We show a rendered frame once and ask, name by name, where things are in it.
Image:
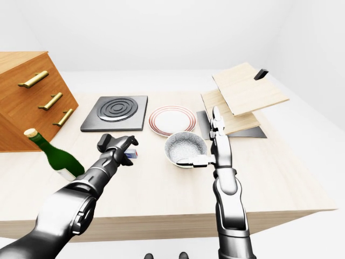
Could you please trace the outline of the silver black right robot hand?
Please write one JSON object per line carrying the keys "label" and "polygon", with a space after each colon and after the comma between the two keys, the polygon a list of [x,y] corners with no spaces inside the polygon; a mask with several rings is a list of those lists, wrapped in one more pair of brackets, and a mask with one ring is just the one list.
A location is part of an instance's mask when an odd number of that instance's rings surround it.
{"label": "silver black right robot hand", "polygon": [[232,167],[232,152],[228,136],[224,133],[224,119],[219,108],[214,106],[212,118],[210,119],[211,130],[209,132],[211,155],[198,155],[193,158],[180,159],[176,163],[180,166],[206,167],[209,164],[215,168]]}

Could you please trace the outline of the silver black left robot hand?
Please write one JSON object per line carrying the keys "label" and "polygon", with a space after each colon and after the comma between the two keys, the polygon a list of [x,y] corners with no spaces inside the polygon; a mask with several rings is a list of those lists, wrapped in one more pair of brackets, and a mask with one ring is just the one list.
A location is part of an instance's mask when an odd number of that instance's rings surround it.
{"label": "silver black left robot hand", "polygon": [[118,165],[132,166],[133,163],[127,158],[125,151],[130,145],[137,146],[138,144],[133,135],[114,138],[110,134],[103,134],[97,143],[97,148],[101,153],[114,151],[113,157]]}

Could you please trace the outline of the grey speckled patterned bowl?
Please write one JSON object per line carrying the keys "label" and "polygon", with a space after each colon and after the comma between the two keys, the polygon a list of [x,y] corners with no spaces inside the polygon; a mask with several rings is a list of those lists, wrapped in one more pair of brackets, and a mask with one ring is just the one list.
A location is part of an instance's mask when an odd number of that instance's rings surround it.
{"label": "grey speckled patterned bowl", "polygon": [[181,166],[176,162],[180,159],[193,158],[197,155],[207,155],[208,147],[205,141],[192,132],[177,132],[167,138],[164,146],[167,158],[175,166],[180,168],[192,168]]}

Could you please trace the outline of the flat dark stove plate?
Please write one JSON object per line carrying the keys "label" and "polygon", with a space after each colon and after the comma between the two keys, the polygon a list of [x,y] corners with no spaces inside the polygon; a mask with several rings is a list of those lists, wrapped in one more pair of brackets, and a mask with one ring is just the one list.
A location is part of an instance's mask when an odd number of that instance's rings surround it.
{"label": "flat dark stove plate", "polygon": [[100,97],[82,123],[82,132],[141,131],[148,96]]}

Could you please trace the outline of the small pale wooden board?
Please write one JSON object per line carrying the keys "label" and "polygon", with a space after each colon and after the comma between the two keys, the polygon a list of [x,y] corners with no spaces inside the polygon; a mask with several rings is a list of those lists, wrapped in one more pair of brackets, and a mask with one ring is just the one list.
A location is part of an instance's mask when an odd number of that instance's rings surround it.
{"label": "small pale wooden board", "polygon": [[260,126],[260,122],[253,113],[246,113],[243,115],[234,116],[228,107],[220,90],[215,89],[201,94],[203,103],[208,114],[209,120],[212,119],[212,110],[217,106],[221,116],[223,117],[226,134],[247,130]]}

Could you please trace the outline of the flat grey metal base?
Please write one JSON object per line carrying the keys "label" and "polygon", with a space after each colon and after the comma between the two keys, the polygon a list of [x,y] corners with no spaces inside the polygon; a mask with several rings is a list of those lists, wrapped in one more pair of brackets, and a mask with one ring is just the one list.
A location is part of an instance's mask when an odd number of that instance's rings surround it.
{"label": "flat grey metal base", "polygon": [[[197,119],[203,139],[209,140],[209,132],[211,131],[210,122],[205,111],[197,112]],[[250,137],[250,138],[267,138],[263,130],[257,126],[250,129],[244,129],[238,132],[230,133],[228,137]]]}

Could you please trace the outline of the green wine bottle with cork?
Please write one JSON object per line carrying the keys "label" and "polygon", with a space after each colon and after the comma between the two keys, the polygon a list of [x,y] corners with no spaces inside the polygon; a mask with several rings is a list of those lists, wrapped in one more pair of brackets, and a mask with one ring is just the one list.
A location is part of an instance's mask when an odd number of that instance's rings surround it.
{"label": "green wine bottle with cork", "polygon": [[24,135],[45,153],[50,166],[67,181],[84,174],[83,165],[74,156],[51,145],[36,129],[29,128]]}

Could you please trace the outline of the white plate with red rings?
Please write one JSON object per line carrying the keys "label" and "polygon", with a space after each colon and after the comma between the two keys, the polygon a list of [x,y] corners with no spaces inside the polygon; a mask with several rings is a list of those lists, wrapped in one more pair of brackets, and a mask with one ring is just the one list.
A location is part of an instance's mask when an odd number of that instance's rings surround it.
{"label": "white plate with red rings", "polygon": [[155,133],[169,137],[177,132],[191,132],[197,124],[197,118],[186,107],[167,105],[155,109],[148,122]]}

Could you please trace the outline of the large pale wooden board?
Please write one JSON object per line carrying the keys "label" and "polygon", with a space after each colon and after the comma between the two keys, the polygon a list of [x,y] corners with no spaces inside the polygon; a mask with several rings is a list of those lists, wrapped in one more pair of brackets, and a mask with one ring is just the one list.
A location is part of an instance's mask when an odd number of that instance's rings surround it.
{"label": "large pale wooden board", "polygon": [[249,63],[213,74],[212,77],[233,115],[253,112],[289,100],[267,78],[255,80],[258,71]]}

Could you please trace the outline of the wooden cabinet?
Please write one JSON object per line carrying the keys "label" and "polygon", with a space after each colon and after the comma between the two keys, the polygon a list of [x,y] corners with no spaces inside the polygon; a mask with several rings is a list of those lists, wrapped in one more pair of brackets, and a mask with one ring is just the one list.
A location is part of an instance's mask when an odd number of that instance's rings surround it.
{"label": "wooden cabinet", "polygon": [[15,122],[0,112],[0,152],[37,151],[39,148],[24,132],[21,134]]}

